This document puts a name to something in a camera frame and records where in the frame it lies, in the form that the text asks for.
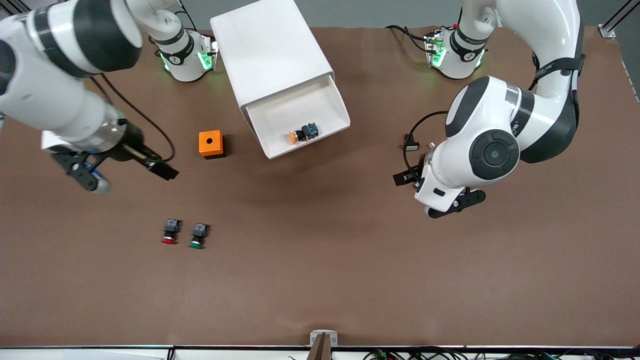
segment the table surface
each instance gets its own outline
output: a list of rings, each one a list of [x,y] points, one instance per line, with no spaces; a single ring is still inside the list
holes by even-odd
[[[318,328],[343,345],[637,344],[640,107],[617,42],[585,33],[580,127],[562,155],[520,163],[483,204],[432,220],[394,186],[402,135],[471,79],[427,68],[388,29],[313,32],[351,127],[274,160],[223,71],[179,83],[150,44],[109,78],[175,142],[175,180],[107,160],[113,190],[87,193],[37,131],[5,124],[0,345],[290,345]],[[529,48],[504,29],[489,46],[472,78],[528,86]],[[199,155],[210,129],[227,134],[227,158]],[[416,137],[444,140],[444,117]],[[160,242],[167,218],[184,221],[178,245]],[[196,222],[211,225],[204,250],[187,246]]]

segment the green light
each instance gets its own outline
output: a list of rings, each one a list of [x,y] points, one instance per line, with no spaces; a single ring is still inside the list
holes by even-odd
[[[447,54],[447,48],[444,46],[440,48],[440,50],[433,55],[433,66],[440,67],[442,64],[442,59],[444,59],[445,54]]]
[[[198,52],[198,57],[200,59],[200,62],[202,63],[202,67],[205,70],[211,69],[211,56]]]
[[[476,63],[476,67],[480,66],[480,62],[482,61],[482,55],[484,55],[484,49],[482,50],[482,52],[478,56],[478,62]]]
[[[164,55],[162,55],[162,53],[160,53],[160,59],[162,59],[162,62],[164,63],[164,69],[170,71],[169,65],[166,64],[166,59],[164,58]]]

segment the orange box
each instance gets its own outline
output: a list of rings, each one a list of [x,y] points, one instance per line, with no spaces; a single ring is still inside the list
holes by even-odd
[[[220,130],[203,131],[198,139],[200,155],[205,159],[224,158],[225,138]]]

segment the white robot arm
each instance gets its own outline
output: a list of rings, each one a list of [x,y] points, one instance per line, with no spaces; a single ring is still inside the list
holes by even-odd
[[[438,64],[443,74],[464,78],[476,67],[495,27],[491,3],[463,0],[457,29],[444,33]],[[504,25],[544,64],[535,75],[538,89],[534,94],[486,76],[456,96],[445,123],[447,139],[417,169],[415,198],[433,218],[483,201],[484,193],[471,194],[470,187],[502,179],[518,160],[537,163],[557,156],[577,128],[577,78],[584,57],[575,0],[497,0],[496,7]]]
[[[43,149],[89,191],[108,190],[96,169],[106,158],[137,161],[167,180],[178,174],[144,145],[135,125],[81,81],[137,62],[143,40],[133,15],[166,42],[158,45],[162,51],[184,55],[172,65],[174,77],[202,76],[206,69],[194,38],[175,15],[156,11],[147,0],[71,0],[0,22],[0,112],[42,130]]]

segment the gray floor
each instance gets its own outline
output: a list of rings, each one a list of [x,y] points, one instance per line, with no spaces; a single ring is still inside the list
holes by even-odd
[[[210,29],[209,19],[255,0],[183,0],[196,27]],[[32,8],[55,0],[24,0]],[[578,0],[585,25],[605,22],[626,0]],[[309,26],[343,28],[383,28],[397,24],[418,28],[451,24],[458,18],[460,3],[450,0],[296,0]],[[177,11],[178,6],[169,10]],[[187,18],[180,15],[184,22]],[[640,8],[631,13],[617,28],[617,40],[628,72],[640,86]]]

